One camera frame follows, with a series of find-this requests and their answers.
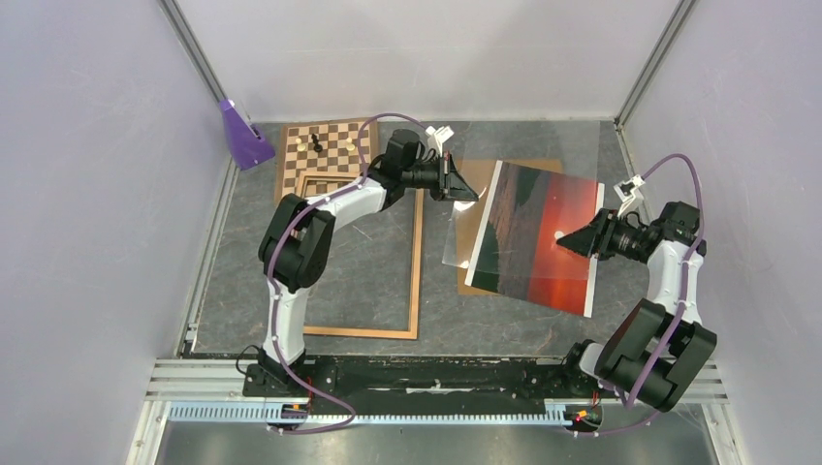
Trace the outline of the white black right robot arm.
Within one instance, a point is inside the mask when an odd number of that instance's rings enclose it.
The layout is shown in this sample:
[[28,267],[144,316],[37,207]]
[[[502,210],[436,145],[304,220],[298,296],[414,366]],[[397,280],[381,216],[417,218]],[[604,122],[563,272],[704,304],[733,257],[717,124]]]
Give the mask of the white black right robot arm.
[[645,264],[648,293],[604,344],[576,343],[559,370],[562,387],[584,395],[598,381],[614,388],[628,405],[643,402],[670,411],[709,360],[717,336],[706,329],[695,301],[707,242],[699,235],[700,210],[669,201],[650,224],[632,224],[614,210],[601,209],[558,246],[577,255],[614,256]]

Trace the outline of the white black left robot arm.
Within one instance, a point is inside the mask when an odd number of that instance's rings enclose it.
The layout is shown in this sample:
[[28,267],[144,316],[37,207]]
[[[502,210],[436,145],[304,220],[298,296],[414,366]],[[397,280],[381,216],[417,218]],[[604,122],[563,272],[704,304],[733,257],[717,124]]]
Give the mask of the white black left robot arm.
[[269,288],[269,323],[257,361],[245,372],[247,382],[269,384],[282,395],[301,389],[307,299],[326,270],[336,231],[386,210],[409,189],[425,190],[438,202],[479,199],[444,148],[453,133],[448,126],[427,127],[422,135],[396,130],[384,153],[350,183],[309,199],[281,199],[258,251]]

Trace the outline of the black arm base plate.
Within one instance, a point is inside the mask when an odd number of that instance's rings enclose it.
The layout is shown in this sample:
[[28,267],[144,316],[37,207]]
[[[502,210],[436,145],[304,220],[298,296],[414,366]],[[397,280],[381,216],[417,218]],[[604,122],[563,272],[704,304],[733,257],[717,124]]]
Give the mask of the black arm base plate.
[[353,404],[375,394],[490,393],[602,400],[615,395],[563,357],[308,356],[293,375],[262,356],[235,363],[246,397],[333,397]]

